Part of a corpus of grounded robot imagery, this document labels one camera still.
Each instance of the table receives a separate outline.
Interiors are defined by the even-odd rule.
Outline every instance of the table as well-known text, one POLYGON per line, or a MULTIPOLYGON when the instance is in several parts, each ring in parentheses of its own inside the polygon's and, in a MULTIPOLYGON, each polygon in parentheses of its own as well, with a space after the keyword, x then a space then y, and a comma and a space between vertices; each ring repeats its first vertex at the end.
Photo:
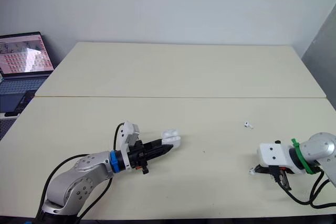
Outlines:
MULTIPOLYGON (((291 144, 318 132, 336 134, 336 112, 321 98, 35 97, 0 141, 0 215, 36 214, 49 173, 64 159, 112 149, 118 123, 139 125, 151 141, 175 127, 180 148, 149 161, 149 173, 117 174, 87 219, 232 218, 333 214, 292 201, 269 175, 251 176, 262 142, 291 144), (254 129, 244 127, 249 121, 254 129)), ((60 172, 72 166, 68 164, 60 172)), ((289 175, 306 199, 316 175, 289 175)), ((91 203, 106 183, 96 188, 91 203)), ((326 186, 317 203, 333 202, 326 186)))
POLYGON ((324 98, 290 46, 79 42, 40 97, 324 98))

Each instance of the green strap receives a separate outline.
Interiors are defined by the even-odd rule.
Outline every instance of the green strap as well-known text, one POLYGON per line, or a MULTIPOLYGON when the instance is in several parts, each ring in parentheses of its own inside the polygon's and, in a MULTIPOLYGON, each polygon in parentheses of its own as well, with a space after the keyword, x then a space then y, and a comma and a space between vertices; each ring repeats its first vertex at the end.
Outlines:
POLYGON ((300 150, 300 144, 296 142, 295 138, 292 139, 293 146, 295 147, 296 155, 298 155, 299 160, 301 161, 303 167, 306 169, 307 173, 309 174, 315 174, 309 167, 308 163, 304 159, 301 150, 300 150))

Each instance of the laptop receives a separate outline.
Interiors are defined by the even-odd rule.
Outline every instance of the laptop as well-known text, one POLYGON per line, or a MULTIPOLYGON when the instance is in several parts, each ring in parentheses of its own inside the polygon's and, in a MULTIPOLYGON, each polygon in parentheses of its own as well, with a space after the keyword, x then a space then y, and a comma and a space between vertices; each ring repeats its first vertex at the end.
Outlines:
POLYGON ((54 65, 40 32, 0 36, 0 113, 13 112, 28 90, 37 90, 54 65))

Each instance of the black cable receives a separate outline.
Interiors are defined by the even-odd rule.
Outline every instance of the black cable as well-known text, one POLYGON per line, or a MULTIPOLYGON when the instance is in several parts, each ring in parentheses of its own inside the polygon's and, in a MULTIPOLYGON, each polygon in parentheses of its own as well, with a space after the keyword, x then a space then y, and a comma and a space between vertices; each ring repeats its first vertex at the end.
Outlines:
POLYGON ((278 182, 278 185, 285 191, 285 193, 292 199, 294 200, 296 203, 299 203, 301 205, 310 205, 313 208, 316 209, 321 209, 321 208, 327 208, 327 207, 336 207, 336 203, 328 203, 328 204, 323 204, 323 205, 314 205, 313 202, 314 200, 317 198, 317 196, 320 194, 320 192, 322 191, 323 187, 330 182, 328 179, 325 180, 320 186, 319 188, 316 190, 315 189, 317 187, 317 185, 319 184, 319 182, 321 181, 322 177, 324 176, 324 171, 322 169, 318 170, 321 174, 320 176, 317 178, 317 180, 315 181, 313 187, 311 188, 310 191, 310 196, 309 196, 309 200, 308 201, 301 201, 299 199, 297 199, 293 194, 291 194, 288 189, 284 188, 284 186, 281 184, 281 182, 278 182))
POLYGON ((97 199, 95 199, 95 201, 92 202, 91 205, 87 207, 87 209, 84 210, 84 212, 76 220, 75 224, 78 224, 80 222, 80 220, 84 217, 84 215, 86 215, 86 213, 104 196, 104 194, 110 188, 111 183, 112 183, 112 178, 110 178, 109 183, 107 184, 105 190, 101 193, 101 195, 99 195, 99 197, 97 199))
POLYGON ((281 184, 281 182, 278 182, 278 185, 285 191, 285 193, 291 197, 292 200, 294 200, 296 203, 299 203, 300 205, 310 205, 315 199, 316 197, 318 196, 318 194, 320 193, 317 192, 316 194, 314 194, 314 191, 315 191, 315 188, 317 187, 317 185, 319 184, 319 182, 321 181, 322 177, 324 176, 324 171, 322 169, 319 169, 318 172, 320 172, 320 176, 317 178, 317 180, 315 181, 313 187, 312 187, 312 190, 310 192, 310 196, 309 196, 309 200, 308 201, 301 201, 299 199, 297 199, 293 194, 291 194, 289 192, 288 189, 284 188, 284 186, 281 184))
POLYGON ((113 150, 116 150, 116 149, 115 149, 115 144, 116 144, 116 142, 117 142, 117 135, 118 135, 119 128, 120 128, 120 126, 122 126, 122 125, 124 125, 124 123, 120 123, 120 124, 117 126, 116 130, 115 130, 115 133, 114 133, 114 141, 113 141, 113 150))
MULTIPOLYGON (((327 184, 327 183, 329 183, 330 182, 330 180, 325 180, 321 185, 320 185, 320 187, 317 189, 317 191, 316 191, 316 193, 315 193, 315 195, 316 194, 319 194, 320 192, 321 192, 321 190, 323 189, 323 187, 327 184)), ((321 204, 321 205, 314 205, 313 204, 313 201, 312 201, 312 203, 310 204, 310 206, 312 207, 312 208, 315 208, 315 209, 321 209, 321 208, 327 208, 327 207, 336 207, 336 203, 327 203, 327 204, 321 204)))
MULTIPOLYGON (((124 125, 124 123, 120 123, 117 128, 115 129, 115 133, 114 133, 114 140, 113 140, 113 150, 115 151, 115 145, 117 143, 117 136, 118 136, 118 131, 119 128, 124 125)), ((98 196, 97 199, 95 199, 94 202, 91 203, 90 206, 88 206, 84 212, 78 217, 78 219, 76 220, 75 224, 78 224, 80 222, 80 220, 86 215, 86 213, 104 196, 104 194, 107 192, 107 190, 110 188, 112 183, 112 178, 110 178, 109 183, 107 184, 105 190, 98 196)))
POLYGON ((292 198, 292 200, 294 200, 296 203, 299 203, 300 205, 309 205, 310 204, 310 200, 308 201, 301 201, 299 199, 297 199, 293 194, 291 194, 289 192, 289 190, 287 190, 286 188, 284 188, 284 186, 281 184, 281 182, 278 182, 278 185, 285 191, 285 193, 292 198))
MULTIPOLYGON (((117 128, 116 128, 116 130, 115 130, 115 134, 114 134, 114 141, 113 141, 113 150, 116 150, 115 149, 115 144, 116 144, 116 142, 117 142, 117 135, 118 135, 118 130, 119 130, 119 128, 123 125, 124 123, 120 123, 118 126, 117 126, 117 128)), ((45 183, 45 185, 44 185, 44 188, 43 188, 43 192, 42 192, 42 196, 41 196, 41 200, 40 200, 40 205, 39 205, 39 207, 38 207, 38 211, 37 211, 37 214, 36 214, 36 219, 37 219, 37 217, 38 217, 38 215, 39 215, 39 213, 40 213, 40 211, 41 211, 41 208, 42 208, 42 205, 43 205, 43 203, 44 203, 44 200, 45 200, 45 198, 46 198, 46 193, 47 193, 47 189, 48 189, 48 185, 49 185, 49 183, 50 183, 50 181, 51 181, 51 179, 52 179, 52 177, 53 177, 53 175, 55 174, 55 172, 58 170, 58 169, 60 169, 61 168, 61 166, 62 165, 64 165, 66 162, 68 162, 68 161, 70 161, 70 160, 72 160, 72 159, 75 159, 75 158, 78 158, 78 157, 84 157, 84 156, 87 156, 88 154, 80 154, 80 155, 76 155, 76 156, 73 156, 73 157, 70 157, 70 158, 68 158, 68 159, 66 159, 66 160, 64 160, 63 162, 61 162, 51 173, 50 173, 50 175, 49 175, 49 177, 48 177, 48 179, 47 179, 47 181, 46 181, 46 183, 45 183)), ((98 196, 98 198, 97 199, 95 199, 94 200, 94 202, 92 202, 91 203, 91 205, 90 206, 88 206, 85 210, 84 210, 84 212, 78 217, 78 219, 76 220, 76 222, 75 222, 75 224, 78 224, 79 222, 80 222, 80 220, 84 217, 84 215, 104 196, 104 194, 107 192, 107 190, 110 188, 110 186, 111 186, 111 183, 112 183, 112 178, 110 178, 110 180, 109 180, 109 182, 108 182, 108 184, 107 184, 107 186, 106 186, 106 188, 105 188, 105 190, 98 196)))
POLYGON ((45 183, 45 185, 44 185, 44 188, 43 188, 43 191, 42 191, 41 200, 40 200, 40 205, 39 205, 39 207, 38 207, 38 211, 37 211, 37 214, 36 214, 36 217, 35 217, 35 218, 38 217, 38 214, 39 214, 40 211, 41 211, 42 205, 43 205, 44 200, 45 200, 45 198, 46 198, 46 193, 47 193, 48 185, 49 185, 49 183, 50 183, 50 181, 51 181, 53 175, 55 174, 55 172, 56 172, 58 169, 60 169, 60 167, 61 167, 62 165, 64 165, 66 162, 68 162, 68 161, 70 161, 70 160, 72 160, 72 159, 75 159, 75 158, 78 158, 78 157, 84 157, 84 156, 87 156, 87 155, 88 155, 88 154, 79 154, 79 155, 76 155, 76 156, 67 158, 67 159, 64 160, 62 163, 60 163, 60 164, 59 164, 59 165, 58 165, 58 166, 57 166, 57 167, 50 173, 50 175, 49 175, 49 177, 47 178, 47 181, 46 181, 46 183, 45 183))

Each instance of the floor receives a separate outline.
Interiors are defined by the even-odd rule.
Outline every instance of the floor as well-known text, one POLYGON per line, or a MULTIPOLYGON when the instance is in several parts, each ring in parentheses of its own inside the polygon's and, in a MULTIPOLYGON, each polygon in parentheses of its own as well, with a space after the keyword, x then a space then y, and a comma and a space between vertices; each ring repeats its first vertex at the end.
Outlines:
MULTIPOLYGON (((0 224, 24 224, 32 218, 0 217, 0 224)), ((336 224, 336 215, 251 219, 82 220, 81 224, 336 224)))

